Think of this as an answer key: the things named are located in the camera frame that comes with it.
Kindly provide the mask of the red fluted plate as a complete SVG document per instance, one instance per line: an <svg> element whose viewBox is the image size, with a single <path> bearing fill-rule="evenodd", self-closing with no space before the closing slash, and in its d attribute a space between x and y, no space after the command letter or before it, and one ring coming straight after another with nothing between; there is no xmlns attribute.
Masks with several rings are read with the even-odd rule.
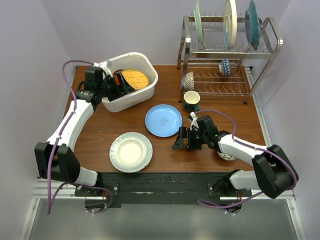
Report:
<svg viewBox="0 0 320 240"><path fill-rule="evenodd" d="M116 70L114 73L113 73L113 76L114 76L114 79L116 81L116 84L121 87L123 85L123 75L122 75L122 70L119 69L119 70Z"/></svg>

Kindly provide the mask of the yellow woven plate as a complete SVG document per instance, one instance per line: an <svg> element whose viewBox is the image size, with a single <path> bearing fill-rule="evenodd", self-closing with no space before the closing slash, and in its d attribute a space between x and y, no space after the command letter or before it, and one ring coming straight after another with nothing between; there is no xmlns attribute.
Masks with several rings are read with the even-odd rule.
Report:
<svg viewBox="0 0 320 240"><path fill-rule="evenodd" d="M142 71L136 69L123 69L121 74L126 82L136 91L144 89L150 84L148 76Z"/></svg>

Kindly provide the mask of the blue rimmed yellow plate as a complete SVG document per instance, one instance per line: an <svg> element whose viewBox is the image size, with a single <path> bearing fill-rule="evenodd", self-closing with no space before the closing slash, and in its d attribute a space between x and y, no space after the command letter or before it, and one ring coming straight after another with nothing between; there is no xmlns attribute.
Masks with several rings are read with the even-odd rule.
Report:
<svg viewBox="0 0 320 240"><path fill-rule="evenodd" d="M175 135L183 125L181 113L168 104L153 106L145 115L147 130L156 137L167 138Z"/></svg>

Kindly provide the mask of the white scalloped plate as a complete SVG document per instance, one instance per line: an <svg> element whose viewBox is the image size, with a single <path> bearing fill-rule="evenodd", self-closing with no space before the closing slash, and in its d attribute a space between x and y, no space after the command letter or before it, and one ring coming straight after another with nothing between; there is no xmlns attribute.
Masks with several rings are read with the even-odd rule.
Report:
<svg viewBox="0 0 320 240"><path fill-rule="evenodd" d="M110 146L112 165L124 173L135 173L144 169L153 157L150 140L138 132L127 132L118 136Z"/></svg>

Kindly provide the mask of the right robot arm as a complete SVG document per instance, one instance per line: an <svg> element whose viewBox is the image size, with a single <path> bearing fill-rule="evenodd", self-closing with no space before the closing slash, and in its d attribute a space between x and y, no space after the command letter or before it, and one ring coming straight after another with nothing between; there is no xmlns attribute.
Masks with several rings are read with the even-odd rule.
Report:
<svg viewBox="0 0 320 240"><path fill-rule="evenodd" d="M213 184L213 189L233 197L240 190L260 190L271 199L294 188L299 176L283 149L278 145L270 147L241 140L230 132L219 131L209 115L197 117L192 113L189 128L180 127L174 150L201 150L203 145L228 157L243 160L252 165L252 171L236 169Z"/></svg>

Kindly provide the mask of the white plastic bin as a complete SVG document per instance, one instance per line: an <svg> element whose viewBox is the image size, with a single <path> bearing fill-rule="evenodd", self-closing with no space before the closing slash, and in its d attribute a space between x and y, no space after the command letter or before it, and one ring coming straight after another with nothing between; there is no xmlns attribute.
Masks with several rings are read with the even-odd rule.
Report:
<svg viewBox="0 0 320 240"><path fill-rule="evenodd" d="M145 73L149 78L149 85L141 90L126 94L113 101L109 101L107 97L103 98L102 103L109 112L120 112L149 100L154 95L155 86L158 82L158 73L144 54L129 52L108 60L112 63L110 68L112 73L116 70L134 69Z"/></svg>

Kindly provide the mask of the dark green mug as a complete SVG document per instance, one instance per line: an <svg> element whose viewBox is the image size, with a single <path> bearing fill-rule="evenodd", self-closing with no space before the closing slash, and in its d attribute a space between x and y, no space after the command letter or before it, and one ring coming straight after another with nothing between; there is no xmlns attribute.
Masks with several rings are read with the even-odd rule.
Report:
<svg viewBox="0 0 320 240"><path fill-rule="evenodd" d="M187 113L199 111L198 103L200 100L201 97L196 91L187 91L183 96L184 110Z"/></svg>

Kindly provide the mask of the black white floral bowl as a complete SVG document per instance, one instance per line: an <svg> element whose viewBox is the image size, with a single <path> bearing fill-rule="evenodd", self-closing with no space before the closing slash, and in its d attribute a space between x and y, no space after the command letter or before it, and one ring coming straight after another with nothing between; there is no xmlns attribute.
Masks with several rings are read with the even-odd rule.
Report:
<svg viewBox="0 0 320 240"><path fill-rule="evenodd" d="M235 160L238 159L234 155L228 154L228 153L224 153L224 152L218 152L217 154L225 161L235 161Z"/></svg>

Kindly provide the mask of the patterned bowl in rack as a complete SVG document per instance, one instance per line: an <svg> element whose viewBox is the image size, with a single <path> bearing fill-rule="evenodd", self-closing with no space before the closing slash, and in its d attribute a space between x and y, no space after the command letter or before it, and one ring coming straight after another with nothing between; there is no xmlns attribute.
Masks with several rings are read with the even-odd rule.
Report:
<svg viewBox="0 0 320 240"><path fill-rule="evenodd" d="M194 74L192 71L185 75L184 88L186 91L193 91L195 88Z"/></svg>

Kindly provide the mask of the blue zigzag cup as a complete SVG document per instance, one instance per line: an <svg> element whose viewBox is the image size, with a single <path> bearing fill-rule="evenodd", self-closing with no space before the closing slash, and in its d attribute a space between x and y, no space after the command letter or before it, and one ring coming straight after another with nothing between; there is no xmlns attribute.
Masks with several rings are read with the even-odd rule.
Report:
<svg viewBox="0 0 320 240"><path fill-rule="evenodd" d="M220 62L219 71L225 77L229 77L231 75L231 66L230 66L230 61L228 58L224 58Z"/></svg>

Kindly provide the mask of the steel dish rack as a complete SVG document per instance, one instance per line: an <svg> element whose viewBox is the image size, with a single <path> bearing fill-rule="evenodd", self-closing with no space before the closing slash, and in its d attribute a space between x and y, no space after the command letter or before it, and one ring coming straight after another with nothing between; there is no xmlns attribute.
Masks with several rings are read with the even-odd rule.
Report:
<svg viewBox="0 0 320 240"><path fill-rule="evenodd" d="M225 46L222 16L203 16L201 20L205 49L198 41L195 17L183 17L176 66L181 70L178 102L183 101L183 95L187 92L185 76L193 72L194 91L200 95L239 96L246 104L284 44L275 19L259 19L260 39L257 50L253 50L247 41L245 17L237 17L236 40L231 49ZM229 77L220 73L219 64L223 59L229 59Z"/></svg>

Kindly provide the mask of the mint green plate in rack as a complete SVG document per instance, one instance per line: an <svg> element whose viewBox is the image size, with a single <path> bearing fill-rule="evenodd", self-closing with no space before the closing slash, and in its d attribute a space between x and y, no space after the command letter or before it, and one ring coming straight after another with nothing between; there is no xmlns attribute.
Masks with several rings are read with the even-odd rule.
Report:
<svg viewBox="0 0 320 240"><path fill-rule="evenodd" d="M203 26L202 26L202 16L200 13L199 1L197 1L195 3L193 14L194 14L194 22L195 22L195 28L196 28L196 32L197 32L198 42L202 46L202 48L205 49L206 45L205 45L205 38L204 38L204 31L203 31Z"/></svg>

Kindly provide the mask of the cream speckled plate in rack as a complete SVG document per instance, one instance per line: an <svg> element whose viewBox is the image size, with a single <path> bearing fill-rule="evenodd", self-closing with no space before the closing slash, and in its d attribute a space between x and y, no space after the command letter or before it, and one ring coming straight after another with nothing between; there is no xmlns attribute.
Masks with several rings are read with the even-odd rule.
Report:
<svg viewBox="0 0 320 240"><path fill-rule="evenodd" d="M226 0L223 13L223 40L228 49L232 49L236 44L237 24L236 1Z"/></svg>

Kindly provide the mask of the teal plate in rack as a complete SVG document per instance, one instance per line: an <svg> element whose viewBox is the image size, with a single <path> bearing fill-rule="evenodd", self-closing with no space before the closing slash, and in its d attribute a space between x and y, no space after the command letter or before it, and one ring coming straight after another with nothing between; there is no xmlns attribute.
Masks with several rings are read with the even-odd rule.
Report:
<svg viewBox="0 0 320 240"><path fill-rule="evenodd" d="M260 45L260 23L256 4L253 0L245 12L245 32L248 44L253 50L257 51Z"/></svg>

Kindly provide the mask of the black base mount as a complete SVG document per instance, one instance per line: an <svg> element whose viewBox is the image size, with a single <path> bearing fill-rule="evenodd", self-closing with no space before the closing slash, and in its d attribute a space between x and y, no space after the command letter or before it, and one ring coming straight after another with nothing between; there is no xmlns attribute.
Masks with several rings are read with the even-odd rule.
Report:
<svg viewBox="0 0 320 240"><path fill-rule="evenodd" d="M88 200L104 196L102 188L112 195L113 208L123 204L193 205L203 199L218 205L251 196L250 190L236 190L227 185L227 172L103 172L99 189L75 190L76 197Z"/></svg>

